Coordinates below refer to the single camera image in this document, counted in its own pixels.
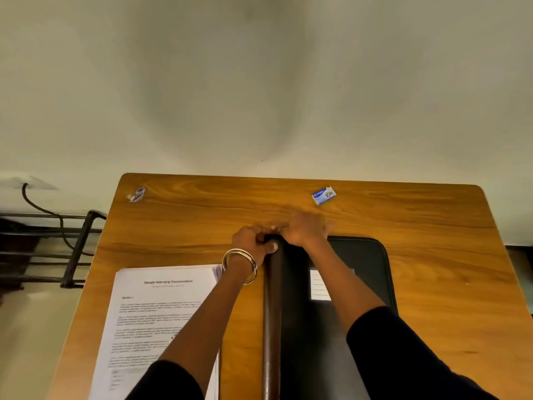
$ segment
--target wood grain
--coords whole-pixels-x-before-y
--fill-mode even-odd
[[[332,185],[316,207],[310,194]],[[139,187],[146,193],[130,203]],[[245,224],[294,208],[374,237],[389,254],[400,316],[455,372],[501,399],[533,398],[533,322],[476,186],[125,174],[59,361],[50,400],[85,399],[115,272],[220,262]],[[221,397],[260,399],[263,274],[239,295],[222,346]]]

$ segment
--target hand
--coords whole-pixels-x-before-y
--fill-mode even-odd
[[[272,226],[290,244],[305,248],[313,242],[325,240],[334,223],[325,223],[322,216],[309,212],[293,212],[288,225]]]
[[[265,234],[270,233],[266,227],[255,224],[254,226],[244,226],[236,232],[231,238],[231,248],[240,248],[249,252],[254,258],[258,267],[264,261],[265,255],[275,253],[278,249],[278,243],[266,242],[263,243]],[[231,263],[247,263],[249,269],[252,266],[250,262],[242,255],[233,254],[228,259]]]

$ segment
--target metal frame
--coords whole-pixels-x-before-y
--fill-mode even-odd
[[[40,213],[0,213],[0,217],[5,218],[57,218],[56,216]],[[21,282],[59,282],[62,288],[83,288],[84,279],[74,279],[74,272],[76,267],[90,265],[90,263],[80,263],[79,259],[82,256],[83,247],[87,242],[89,233],[101,233],[101,229],[93,229],[92,224],[95,219],[106,220],[107,216],[97,211],[89,211],[86,216],[82,215],[61,215],[64,219],[84,219],[81,229],[77,228],[63,228],[66,237],[76,238],[76,244],[70,255],[66,254],[44,254],[44,253],[27,253],[17,251],[0,251],[0,255],[25,255],[36,256],[42,258],[57,258],[68,259],[68,262],[30,262],[24,265],[66,265],[62,277],[49,276],[32,276],[32,275],[13,275],[0,274],[0,283],[21,283]],[[0,231],[0,235],[8,236],[33,236],[33,237],[62,237],[60,228],[40,228],[40,230],[28,231]]]

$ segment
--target bracelet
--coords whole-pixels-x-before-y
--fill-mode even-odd
[[[248,280],[248,281],[245,281],[244,284],[245,285],[248,285],[248,284],[251,284],[252,282],[254,282],[254,279],[256,278],[257,276],[257,264],[255,263],[255,260],[254,258],[252,257],[252,255],[247,252],[246,250],[243,250],[243,249],[240,249],[240,248],[231,248],[230,250],[226,251],[226,254],[224,254],[224,258],[222,259],[222,269],[224,271],[226,271],[226,267],[227,267],[227,262],[228,262],[228,257],[231,255],[231,254],[239,254],[239,255],[242,255],[243,257],[245,257],[248,261],[250,261],[250,263],[252,264],[252,268],[254,269],[254,275]]]

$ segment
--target black sleeve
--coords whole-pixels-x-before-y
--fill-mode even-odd
[[[474,381],[453,373],[387,307],[359,317],[346,341],[371,400],[496,399]]]
[[[203,400],[203,393],[195,378],[180,365],[156,361],[126,397],[126,400],[141,399]]]

